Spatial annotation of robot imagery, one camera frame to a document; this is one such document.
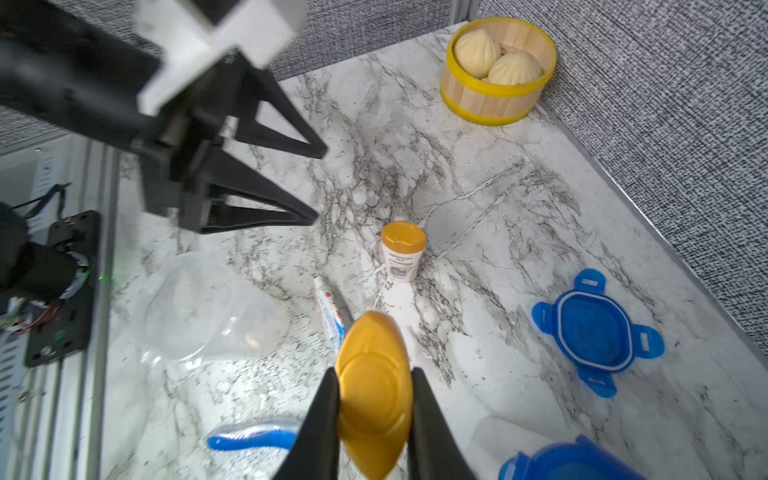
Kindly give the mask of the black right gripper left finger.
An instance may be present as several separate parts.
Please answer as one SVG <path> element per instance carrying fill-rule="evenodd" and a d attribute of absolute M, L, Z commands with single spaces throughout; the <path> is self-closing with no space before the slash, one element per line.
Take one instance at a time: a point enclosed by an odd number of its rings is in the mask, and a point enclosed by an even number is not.
<path fill-rule="evenodd" d="M 339 382 L 331 367 L 322 378 L 292 448 L 273 476 L 275 480 L 337 479 L 339 405 Z"/>

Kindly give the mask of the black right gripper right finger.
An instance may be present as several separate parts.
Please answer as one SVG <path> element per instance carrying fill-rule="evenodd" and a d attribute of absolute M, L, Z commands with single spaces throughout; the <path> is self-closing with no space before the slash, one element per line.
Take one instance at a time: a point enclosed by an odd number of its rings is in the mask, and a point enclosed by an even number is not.
<path fill-rule="evenodd" d="M 411 371 L 413 414 L 407 442 L 409 479 L 474 479 L 462 456 L 428 379 L 421 368 Z"/>

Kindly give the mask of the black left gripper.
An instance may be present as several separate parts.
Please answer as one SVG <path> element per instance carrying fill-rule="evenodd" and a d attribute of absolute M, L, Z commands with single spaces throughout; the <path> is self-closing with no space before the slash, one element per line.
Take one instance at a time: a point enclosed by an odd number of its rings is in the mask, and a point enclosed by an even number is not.
<path fill-rule="evenodd" d="M 161 108 L 140 156 L 147 210 L 174 208 L 199 234 L 313 225 L 314 209 L 223 149 L 221 129 L 232 117 L 235 140 L 307 158 L 328 146 L 271 72 L 241 52 L 227 67 L 231 86 L 189 87 Z"/>

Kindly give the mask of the blue toothbrush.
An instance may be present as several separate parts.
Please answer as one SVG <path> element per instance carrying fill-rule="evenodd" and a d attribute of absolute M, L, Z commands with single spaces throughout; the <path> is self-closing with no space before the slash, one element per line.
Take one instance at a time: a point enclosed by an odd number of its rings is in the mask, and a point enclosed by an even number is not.
<path fill-rule="evenodd" d="M 223 425 L 206 437 L 206 445 L 214 451 L 236 451 L 257 448 L 290 450 L 302 422 L 290 418 L 256 420 Z"/>

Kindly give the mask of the orange cap bottle two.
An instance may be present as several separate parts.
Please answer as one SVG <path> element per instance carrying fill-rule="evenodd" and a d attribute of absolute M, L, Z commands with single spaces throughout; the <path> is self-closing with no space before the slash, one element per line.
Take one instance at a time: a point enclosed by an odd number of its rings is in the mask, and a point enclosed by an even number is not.
<path fill-rule="evenodd" d="M 384 479 L 410 435 L 413 386 L 396 322 L 378 311 L 360 316 L 335 363 L 340 406 L 337 431 L 349 458 L 368 479 Z"/>

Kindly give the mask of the toothpaste tube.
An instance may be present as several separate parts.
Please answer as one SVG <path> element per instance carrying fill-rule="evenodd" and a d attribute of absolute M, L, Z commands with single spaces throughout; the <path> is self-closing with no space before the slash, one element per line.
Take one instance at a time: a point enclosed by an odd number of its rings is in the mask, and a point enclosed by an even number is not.
<path fill-rule="evenodd" d="M 333 289 L 323 277 L 317 276 L 314 278 L 314 288 L 315 298 L 320 307 L 328 339 L 334 353 L 338 354 L 347 332 L 341 309 L 336 301 Z"/>

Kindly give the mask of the blue lid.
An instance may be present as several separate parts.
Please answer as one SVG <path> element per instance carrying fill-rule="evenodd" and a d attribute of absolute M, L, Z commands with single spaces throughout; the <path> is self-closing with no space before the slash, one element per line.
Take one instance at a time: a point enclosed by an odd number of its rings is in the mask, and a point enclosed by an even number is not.
<path fill-rule="evenodd" d="M 644 479 L 631 466 L 584 435 L 547 445 L 533 455 L 519 452 L 500 468 L 498 479 Z"/>
<path fill-rule="evenodd" d="M 605 294 L 605 286 L 602 273 L 585 269 L 575 277 L 571 290 L 552 304 L 537 303 L 531 315 L 577 367 L 581 381 L 596 395 L 612 398 L 617 393 L 612 376 L 627 370 L 637 358 L 662 356 L 665 343 L 656 329 L 633 323 Z"/>

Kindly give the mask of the clear plastic container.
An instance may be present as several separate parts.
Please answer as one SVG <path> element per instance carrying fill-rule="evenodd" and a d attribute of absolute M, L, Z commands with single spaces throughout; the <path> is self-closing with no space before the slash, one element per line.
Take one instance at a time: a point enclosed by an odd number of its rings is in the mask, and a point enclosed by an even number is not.
<path fill-rule="evenodd" d="M 142 362 L 188 370 L 268 356 L 289 325 L 278 299 L 199 252 L 175 257 L 146 280 L 131 321 Z"/>

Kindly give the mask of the blue lid back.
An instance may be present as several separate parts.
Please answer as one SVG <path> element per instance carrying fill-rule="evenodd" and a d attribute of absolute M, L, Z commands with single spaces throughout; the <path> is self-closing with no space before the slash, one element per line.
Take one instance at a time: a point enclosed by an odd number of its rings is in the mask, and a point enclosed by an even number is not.
<path fill-rule="evenodd" d="M 656 329 L 633 323 L 605 294 L 605 286 L 602 273 L 585 269 L 575 277 L 571 290 L 552 304 L 537 303 L 531 315 L 577 367 L 581 381 L 596 395 L 612 398 L 617 393 L 612 376 L 627 370 L 637 358 L 662 356 L 665 343 Z"/>

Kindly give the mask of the orange cap bottle three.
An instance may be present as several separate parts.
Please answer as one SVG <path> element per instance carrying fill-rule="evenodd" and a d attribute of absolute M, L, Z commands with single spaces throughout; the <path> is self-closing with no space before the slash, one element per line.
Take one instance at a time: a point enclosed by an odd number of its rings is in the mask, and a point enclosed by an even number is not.
<path fill-rule="evenodd" d="M 412 282 L 427 244 L 424 231 L 413 223 L 398 221 L 385 225 L 380 236 L 389 278 L 394 283 Z"/>

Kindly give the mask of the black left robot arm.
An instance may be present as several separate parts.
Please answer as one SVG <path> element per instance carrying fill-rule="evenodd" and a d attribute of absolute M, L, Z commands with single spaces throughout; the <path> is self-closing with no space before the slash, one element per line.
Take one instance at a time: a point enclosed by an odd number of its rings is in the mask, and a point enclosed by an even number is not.
<path fill-rule="evenodd" d="M 144 204 L 202 234 L 309 226 L 310 206 L 228 154 L 236 141 L 308 158 L 327 146 L 267 70 L 301 1 L 141 1 L 157 57 L 46 1 L 1 5 L 1 103 L 139 157 Z"/>

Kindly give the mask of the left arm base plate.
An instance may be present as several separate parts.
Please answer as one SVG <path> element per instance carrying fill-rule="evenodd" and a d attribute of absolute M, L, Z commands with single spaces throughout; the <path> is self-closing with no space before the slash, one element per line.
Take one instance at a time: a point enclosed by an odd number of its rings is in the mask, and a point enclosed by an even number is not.
<path fill-rule="evenodd" d="M 33 243 L 26 291 L 49 313 L 27 331 L 25 365 L 49 364 L 84 351 L 91 338 L 101 215 L 88 210 L 53 223 L 45 245 Z"/>

